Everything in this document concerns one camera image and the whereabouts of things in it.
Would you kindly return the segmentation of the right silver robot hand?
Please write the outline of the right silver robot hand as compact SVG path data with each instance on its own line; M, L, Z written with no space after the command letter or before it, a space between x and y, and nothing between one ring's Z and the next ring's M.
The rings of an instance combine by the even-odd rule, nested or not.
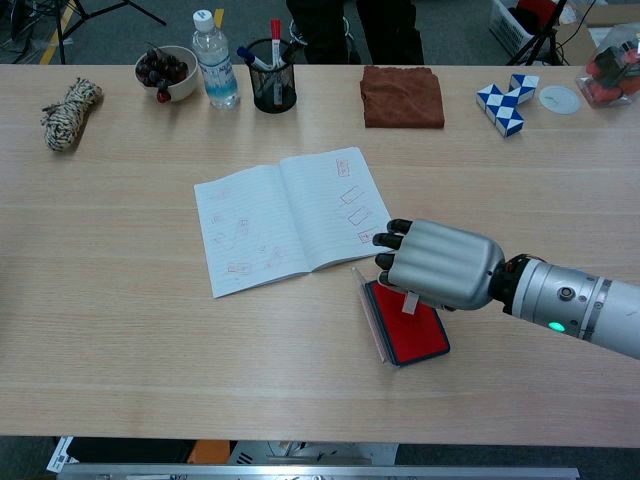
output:
M372 239L389 251L375 257L381 284L413 292L434 308L477 310L492 301L490 282L504 262L486 236L427 220L394 219Z

